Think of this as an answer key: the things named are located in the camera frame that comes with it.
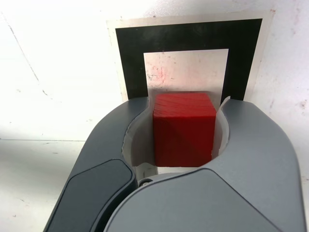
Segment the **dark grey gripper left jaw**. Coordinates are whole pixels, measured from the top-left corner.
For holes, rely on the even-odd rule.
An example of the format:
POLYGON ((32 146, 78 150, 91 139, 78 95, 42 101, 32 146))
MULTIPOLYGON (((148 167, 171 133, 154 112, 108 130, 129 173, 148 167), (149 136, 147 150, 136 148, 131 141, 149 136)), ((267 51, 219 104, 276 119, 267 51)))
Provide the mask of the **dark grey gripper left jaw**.
POLYGON ((90 133, 45 231, 103 231, 139 182, 157 173, 149 99, 130 99, 108 113, 90 133))

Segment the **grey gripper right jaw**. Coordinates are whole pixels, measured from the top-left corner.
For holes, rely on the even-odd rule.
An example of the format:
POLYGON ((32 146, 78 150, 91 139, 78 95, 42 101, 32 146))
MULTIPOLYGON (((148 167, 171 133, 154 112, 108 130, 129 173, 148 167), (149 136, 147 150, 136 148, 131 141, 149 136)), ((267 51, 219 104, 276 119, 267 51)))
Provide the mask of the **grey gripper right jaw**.
POLYGON ((250 102, 228 100, 221 110, 229 130, 223 152, 131 193, 105 231, 303 231, 300 169, 285 132, 250 102))

